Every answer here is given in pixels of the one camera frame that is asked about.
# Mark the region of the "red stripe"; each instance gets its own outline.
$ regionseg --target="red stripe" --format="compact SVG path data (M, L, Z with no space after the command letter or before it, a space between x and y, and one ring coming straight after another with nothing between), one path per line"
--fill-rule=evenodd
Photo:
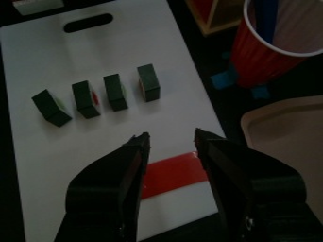
M171 157L148 165L141 199L207 180L196 152Z

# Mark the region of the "blue object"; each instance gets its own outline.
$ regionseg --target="blue object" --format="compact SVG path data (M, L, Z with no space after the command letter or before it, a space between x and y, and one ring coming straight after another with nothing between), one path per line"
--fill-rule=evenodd
M277 17L277 0L253 0L253 6L256 32L272 44Z
M253 99L269 99L269 92L267 89L267 85L259 85L251 88L251 93L252 93Z
M236 68L233 64L229 63L228 69L224 72L220 72L213 76L211 76L213 87L217 90L221 90L227 87L233 86L237 81L237 77L239 77L239 74L237 74Z

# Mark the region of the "white cutting board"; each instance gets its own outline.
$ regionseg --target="white cutting board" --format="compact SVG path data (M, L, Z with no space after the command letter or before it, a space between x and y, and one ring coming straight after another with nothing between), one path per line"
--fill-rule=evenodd
M64 33L63 26L108 12L108 25ZM195 128L223 131L165 0L120 0L1 28L12 136L28 242L52 242L64 216L69 181L80 171L147 131L149 162L196 150ZM136 67L152 63L160 99L145 103ZM128 109L107 104L103 77L120 74ZM85 120L75 109L71 85L88 80L101 116ZM48 123L32 96L48 89L73 120ZM207 182L141 202L139 239L217 210Z

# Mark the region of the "dark green block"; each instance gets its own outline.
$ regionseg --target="dark green block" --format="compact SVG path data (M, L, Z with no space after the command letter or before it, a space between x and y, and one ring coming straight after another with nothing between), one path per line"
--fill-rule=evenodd
M89 82L81 81L72 85L77 111L85 118L92 118L100 115L97 111L99 100L96 93L89 85Z
M104 77L107 101L113 111L127 109L124 87L119 74Z
M147 102L159 99L160 86L152 64L137 67L143 96Z
M57 127L63 126L72 119L65 113L61 103L51 95L48 90L35 95L32 100L44 119Z

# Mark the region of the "cutting board handle hole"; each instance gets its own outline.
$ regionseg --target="cutting board handle hole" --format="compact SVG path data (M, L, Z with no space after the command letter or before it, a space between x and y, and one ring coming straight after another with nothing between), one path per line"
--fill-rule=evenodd
M113 16L109 13L104 13L97 16L93 16L93 17L89 17L85 19L80 19L75 22L65 24L64 32L73 33L76 31L88 29L93 26L105 25L105 24L111 23L112 20L113 20Z

